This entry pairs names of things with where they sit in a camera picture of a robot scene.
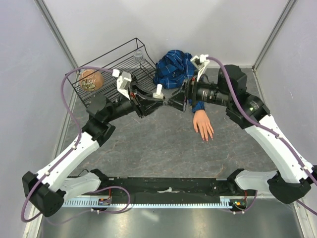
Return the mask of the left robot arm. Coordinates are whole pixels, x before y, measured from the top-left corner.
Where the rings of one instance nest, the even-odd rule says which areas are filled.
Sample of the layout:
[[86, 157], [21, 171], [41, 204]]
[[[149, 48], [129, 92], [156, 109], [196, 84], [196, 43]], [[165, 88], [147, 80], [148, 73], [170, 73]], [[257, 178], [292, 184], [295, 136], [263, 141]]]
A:
[[163, 105], [162, 85], [155, 92], [142, 90], [136, 83], [127, 87], [113, 103], [102, 94], [95, 95], [87, 107], [89, 120], [79, 128], [74, 141], [43, 169], [35, 174], [27, 172], [23, 178], [26, 198], [45, 217], [55, 214], [65, 201], [85, 193], [107, 193], [109, 184], [98, 170], [84, 176], [69, 178], [70, 173], [90, 154], [98, 150], [111, 137], [115, 126], [110, 124], [131, 112], [145, 117]]

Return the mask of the white nail polish bottle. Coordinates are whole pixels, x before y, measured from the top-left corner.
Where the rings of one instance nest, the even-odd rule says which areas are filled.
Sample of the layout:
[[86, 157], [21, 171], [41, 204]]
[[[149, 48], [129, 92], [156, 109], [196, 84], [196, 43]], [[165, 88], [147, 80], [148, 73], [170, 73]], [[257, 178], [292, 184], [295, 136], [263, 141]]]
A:
[[163, 93], [157, 94], [156, 92], [153, 93], [153, 98], [158, 99], [158, 100], [164, 100], [165, 96]]

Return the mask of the white nail polish cap brush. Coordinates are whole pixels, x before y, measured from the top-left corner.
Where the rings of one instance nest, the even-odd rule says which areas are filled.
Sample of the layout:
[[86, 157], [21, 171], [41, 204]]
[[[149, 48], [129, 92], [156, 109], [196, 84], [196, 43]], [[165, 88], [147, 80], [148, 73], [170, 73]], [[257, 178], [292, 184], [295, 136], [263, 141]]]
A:
[[161, 84], [158, 84], [157, 85], [157, 89], [156, 89], [156, 94], [160, 95], [162, 92], [162, 85]]

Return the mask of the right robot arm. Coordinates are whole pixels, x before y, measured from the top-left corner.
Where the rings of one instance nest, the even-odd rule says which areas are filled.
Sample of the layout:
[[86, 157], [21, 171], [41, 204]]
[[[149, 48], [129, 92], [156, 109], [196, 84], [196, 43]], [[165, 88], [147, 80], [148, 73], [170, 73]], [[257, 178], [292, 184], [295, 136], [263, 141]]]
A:
[[306, 161], [285, 138], [264, 102], [246, 91], [247, 76], [241, 68], [232, 64], [224, 68], [226, 72], [218, 72], [217, 83], [204, 82], [199, 79], [201, 74], [195, 72], [172, 94], [168, 105], [180, 111], [186, 109], [187, 101], [193, 106], [198, 102], [224, 106], [229, 119], [252, 136], [271, 158], [275, 171], [234, 171], [226, 186], [230, 194], [265, 191], [285, 204], [301, 199], [317, 179], [316, 166]]

